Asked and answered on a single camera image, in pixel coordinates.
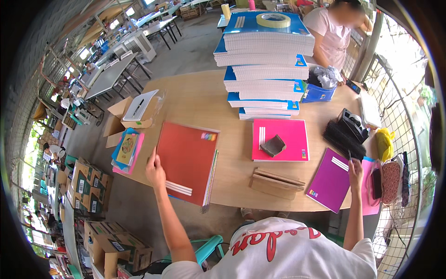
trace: purple notebook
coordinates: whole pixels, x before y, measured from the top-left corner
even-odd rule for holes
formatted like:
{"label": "purple notebook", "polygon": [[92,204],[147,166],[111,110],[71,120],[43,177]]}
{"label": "purple notebook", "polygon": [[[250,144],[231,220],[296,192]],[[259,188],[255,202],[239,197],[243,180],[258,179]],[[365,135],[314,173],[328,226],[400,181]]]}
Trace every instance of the purple notebook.
{"label": "purple notebook", "polygon": [[306,195],[338,213],[349,187],[348,160],[327,148]]}

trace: pink shirt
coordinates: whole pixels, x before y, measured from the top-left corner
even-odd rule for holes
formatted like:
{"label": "pink shirt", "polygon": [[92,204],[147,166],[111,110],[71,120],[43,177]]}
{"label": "pink shirt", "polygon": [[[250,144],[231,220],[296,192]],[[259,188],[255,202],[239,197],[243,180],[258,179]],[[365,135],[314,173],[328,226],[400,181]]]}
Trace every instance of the pink shirt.
{"label": "pink shirt", "polygon": [[304,17],[307,28],[324,36],[321,49],[328,63],[341,71],[345,62],[346,49],[350,43],[351,29],[337,26],[334,20],[329,19],[327,8],[316,8]]}

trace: pink notebook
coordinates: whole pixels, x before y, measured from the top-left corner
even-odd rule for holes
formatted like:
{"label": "pink notebook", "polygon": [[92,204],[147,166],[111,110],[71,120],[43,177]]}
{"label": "pink notebook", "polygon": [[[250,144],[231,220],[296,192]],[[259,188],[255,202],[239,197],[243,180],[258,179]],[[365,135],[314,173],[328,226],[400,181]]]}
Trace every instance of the pink notebook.
{"label": "pink notebook", "polygon": [[136,144],[136,150],[135,150],[135,158],[133,158],[133,164],[128,169],[128,173],[125,171],[120,170],[118,167],[113,167],[113,172],[120,173],[120,174],[129,174],[131,175],[133,172],[133,169],[135,168],[136,160],[138,159],[138,154],[141,151],[142,143],[144,142],[144,134],[140,133],[138,143]]}
{"label": "pink notebook", "polygon": [[[255,162],[306,162],[310,160],[305,120],[255,119],[252,136],[252,160]],[[260,144],[275,135],[286,144],[286,149],[270,157]]]}
{"label": "pink notebook", "polygon": [[373,189],[372,178],[370,177],[370,173],[372,171],[373,166],[375,165],[375,160],[369,157],[364,157],[362,161],[362,167],[364,170],[364,179],[361,187],[361,200],[363,205],[363,216],[364,215],[373,215],[377,214],[380,209],[380,204],[376,202],[369,195],[369,187]]}
{"label": "pink notebook", "polygon": [[306,195],[338,213],[349,187],[348,160],[327,148]]}

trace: black phone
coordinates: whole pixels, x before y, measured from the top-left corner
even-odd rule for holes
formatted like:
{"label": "black phone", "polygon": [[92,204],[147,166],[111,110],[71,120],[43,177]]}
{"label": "black phone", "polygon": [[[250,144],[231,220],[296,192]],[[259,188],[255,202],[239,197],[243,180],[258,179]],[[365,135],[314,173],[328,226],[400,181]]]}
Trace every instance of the black phone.
{"label": "black phone", "polygon": [[351,80],[347,79],[345,84],[348,87],[350,87],[351,89],[353,89],[353,91],[355,91],[357,94],[359,94],[361,92],[361,88],[359,86],[357,86],[356,84],[354,84],[353,82],[351,82]]}
{"label": "black phone", "polygon": [[379,199],[383,193],[381,189],[381,171],[380,169],[375,169],[372,173],[373,178],[373,199]]}

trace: red notebook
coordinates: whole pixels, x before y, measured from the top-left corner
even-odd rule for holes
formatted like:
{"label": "red notebook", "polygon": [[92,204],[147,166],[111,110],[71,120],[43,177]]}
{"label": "red notebook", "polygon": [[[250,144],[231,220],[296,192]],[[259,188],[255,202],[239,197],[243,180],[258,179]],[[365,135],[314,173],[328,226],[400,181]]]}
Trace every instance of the red notebook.
{"label": "red notebook", "polygon": [[[255,119],[252,137],[252,160],[255,162],[306,162],[310,160],[305,120]],[[286,149],[270,157],[260,144],[275,135],[286,144]]]}
{"label": "red notebook", "polygon": [[218,151],[219,131],[164,122],[157,153],[166,171],[169,195],[209,204]]}

